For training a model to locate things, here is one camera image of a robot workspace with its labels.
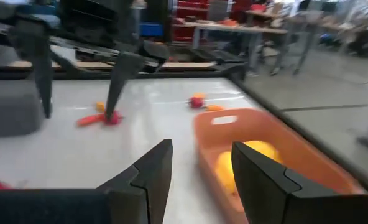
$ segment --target white tabletop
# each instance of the white tabletop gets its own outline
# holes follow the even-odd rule
[[[117,110],[119,126],[75,122],[95,114],[109,80],[54,81],[53,113],[40,131],[0,138],[0,181],[23,188],[95,188],[163,139],[173,141],[172,184],[164,223],[224,223],[197,166],[193,118],[186,104],[194,93],[226,108],[257,108],[224,78],[131,80]]]

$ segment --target gray floor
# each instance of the gray floor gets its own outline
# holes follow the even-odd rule
[[[294,61],[274,77],[266,68],[248,75],[246,85],[368,174],[368,149],[355,140],[368,130],[368,58],[314,49],[295,77]]]

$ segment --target yellow ball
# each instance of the yellow ball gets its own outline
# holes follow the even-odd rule
[[[219,155],[214,172],[216,173],[217,179],[228,193],[233,194],[236,192],[230,151],[223,152]]]
[[[246,146],[251,147],[257,152],[267,156],[270,159],[273,159],[275,162],[279,162],[282,164],[282,159],[279,155],[279,152],[276,148],[274,148],[271,144],[263,141],[247,141],[244,142]]]

